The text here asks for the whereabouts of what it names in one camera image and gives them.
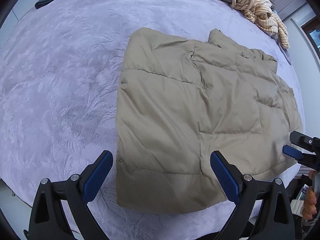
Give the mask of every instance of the striped cloth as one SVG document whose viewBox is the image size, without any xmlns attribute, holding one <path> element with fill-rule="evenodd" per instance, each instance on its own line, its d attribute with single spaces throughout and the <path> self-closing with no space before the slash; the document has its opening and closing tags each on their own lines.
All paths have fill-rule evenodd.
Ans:
<svg viewBox="0 0 320 240">
<path fill-rule="evenodd" d="M 241 11 L 245 18 L 255 23 L 270 36 L 277 34 L 283 48 L 290 47 L 287 27 L 279 16 L 271 10 L 272 3 L 270 0 L 232 0 L 230 6 Z"/>
</svg>

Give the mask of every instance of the bed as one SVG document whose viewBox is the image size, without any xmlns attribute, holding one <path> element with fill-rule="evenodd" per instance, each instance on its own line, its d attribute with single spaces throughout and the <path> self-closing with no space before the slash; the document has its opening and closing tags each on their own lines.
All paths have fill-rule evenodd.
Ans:
<svg viewBox="0 0 320 240">
<path fill-rule="evenodd" d="M 278 61 L 277 74 L 293 88 L 304 123 L 293 66 L 272 38 L 220 0 L 55 0 L 29 11 L 0 50 L 0 177 L 29 205 L 42 178 L 67 179 L 103 150 L 115 157 L 122 60 L 130 35 L 141 27 L 200 41 L 217 28 L 262 49 Z M 88 204 L 112 240 L 196 239 L 219 231 L 234 208 L 226 201 L 173 216 L 120 208 L 115 166 Z M 279 176 L 286 186 L 299 168 Z M 66 215 L 78 231 L 70 211 Z"/>
</svg>

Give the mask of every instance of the blue textured pad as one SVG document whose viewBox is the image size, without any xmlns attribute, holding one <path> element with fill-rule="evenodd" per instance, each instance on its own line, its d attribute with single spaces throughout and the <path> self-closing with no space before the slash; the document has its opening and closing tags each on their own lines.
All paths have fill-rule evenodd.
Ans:
<svg viewBox="0 0 320 240">
<path fill-rule="evenodd" d="M 289 155 L 292 158 L 295 158 L 296 160 L 301 160 L 303 159 L 303 154 L 301 151 L 289 146 L 289 145 L 285 145 L 282 148 L 282 151 L 284 154 Z"/>
<path fill-rule="evenodd" d="M 111 152 L 108 152 L 84 184 L 82 194 L 82 200 L 84 203 L 94 200 L 106 176 L 111 170 L 112 165 L 113 156 Z"/>
<path fill-rule="evenodd" d="M 239 186 L 214 152 L 210 156 L 210 165 L 228 200 L 237 205 L 240 201 Z"/>
</svg>

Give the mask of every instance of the finger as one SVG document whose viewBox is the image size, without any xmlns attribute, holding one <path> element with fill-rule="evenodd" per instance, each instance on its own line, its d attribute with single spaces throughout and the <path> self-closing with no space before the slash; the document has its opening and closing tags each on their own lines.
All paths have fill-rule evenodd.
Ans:
<svg viewBox="0 0 320 240">
<path fill-rule="evenodd" d="M 302 210 L 302 217 L 305 220 L 311 220 L 312 219 L 312 215 L 308 214 L 305 210 Z"/>
<path fill-rule="evenodd" d="M 304 210 L 310 214 L 315 215 L 317 213 L 316 206 L 309 204 L 307 201 L 303 203 Z"/>
<path fill-rule="evenodd" d="M 312 187 L 307 189 L 307 201 L 311 205 L 316 205 L 317 203 L 316 194 L 312 191 Z"/>
<path fill-rule="evenodd" d="M 309 172 L 308 176 L 309 176 L 310 179 L 312 179 L 312 175 L 313 175 L 315 172 L 316 172 L 316 171 L 310 171 L 310 172 Z"/>
</svg>

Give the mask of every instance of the silver bolt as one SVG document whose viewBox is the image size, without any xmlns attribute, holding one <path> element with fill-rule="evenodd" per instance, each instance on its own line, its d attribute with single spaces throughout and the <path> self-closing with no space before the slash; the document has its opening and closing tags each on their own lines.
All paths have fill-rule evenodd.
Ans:
<svg viewBox="0 0 320 240">
<path fill-rule="evenodd" d="M 276 184 L 281 185 L 281 184 L 282 184 L 282 180 L 281 180 L 281 179 L 276 178 Z"/>
<path fill-rule="evenodd" d="M 244 178 L 244 180 L 246 180 L 246 181 L 251 181 L 251 180 L 252 180 L 252 177 L 251 177 L 251 175 L 249 175 L 249 174 L 244 175 L 243 178 Z"/>
<path fill-rule="evenodd" d="M 43 179 L 41 179 L 41 184 L 47 184 L 47 182 L 48 182 L 48 179 L 47 178 L 43 178 Z"/>
<path fill-rule="evenodd" d="M 79 175 L 78 174 L 73 174 L 72 176 L 71 176 L 71 180 L 72 181 L 76 181 L 76 180 L 78 180 L 79 179 Z"/>
</svg>

